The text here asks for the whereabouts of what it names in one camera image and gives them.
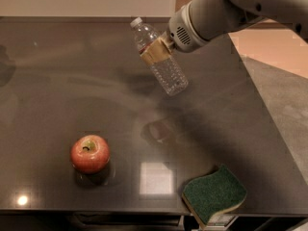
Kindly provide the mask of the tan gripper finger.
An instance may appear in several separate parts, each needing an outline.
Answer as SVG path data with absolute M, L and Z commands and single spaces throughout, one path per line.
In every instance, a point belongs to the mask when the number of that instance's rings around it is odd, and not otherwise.
M 154 65 L 167 60 L 173 51 L 174 42 L 167 32 L 162 33 L 153 41 L 141 41 L 140 56 L 147 65 Z

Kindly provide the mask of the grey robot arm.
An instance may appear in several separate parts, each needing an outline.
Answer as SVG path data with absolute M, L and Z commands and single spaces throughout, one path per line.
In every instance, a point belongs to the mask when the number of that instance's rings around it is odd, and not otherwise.
M 193 52 L 263 19 L 283 24 L 308 40 L 308 0 L 192 0 L 170 18 L 161 36 L 142 49 L 141 58 L 153 65 L 174 50 Z

